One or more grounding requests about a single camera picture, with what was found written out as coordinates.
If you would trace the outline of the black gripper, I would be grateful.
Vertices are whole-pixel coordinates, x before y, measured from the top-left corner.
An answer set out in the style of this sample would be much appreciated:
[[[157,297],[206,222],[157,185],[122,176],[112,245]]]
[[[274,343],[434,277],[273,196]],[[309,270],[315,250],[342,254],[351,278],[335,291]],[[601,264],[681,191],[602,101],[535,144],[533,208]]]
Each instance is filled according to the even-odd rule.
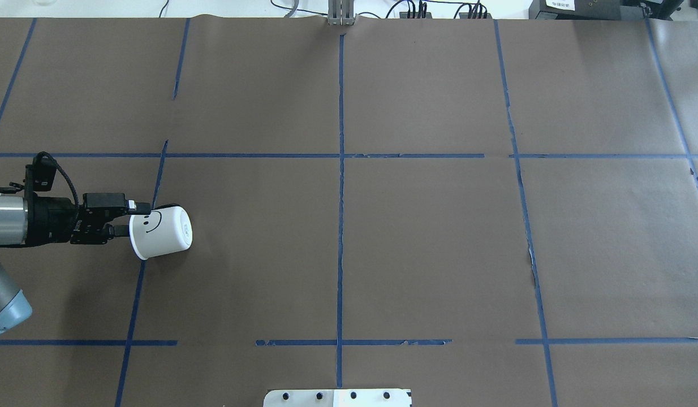
[[[103,245],[116,237],[130,236],[129,225],[112,225],[114,219],[152,213],[151,203],[127,200],[124,193],[85,193],[83,198],[82,205],[75,205],[69,198],[32,193],[27,199],[26,246]]]

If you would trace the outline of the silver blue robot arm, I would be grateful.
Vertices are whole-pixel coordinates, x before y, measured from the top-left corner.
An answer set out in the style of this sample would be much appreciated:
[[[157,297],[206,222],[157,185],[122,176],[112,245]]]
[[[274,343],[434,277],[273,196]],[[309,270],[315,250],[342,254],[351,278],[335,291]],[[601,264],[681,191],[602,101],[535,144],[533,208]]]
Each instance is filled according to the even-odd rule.
[[[121,193],[73,198],[0,194],[0,337],[36,315],[33,296],[54,289],[81,271],[93,275],[106,255],[99,245],[125,237],[114,221],[148,215],[150,204]]]

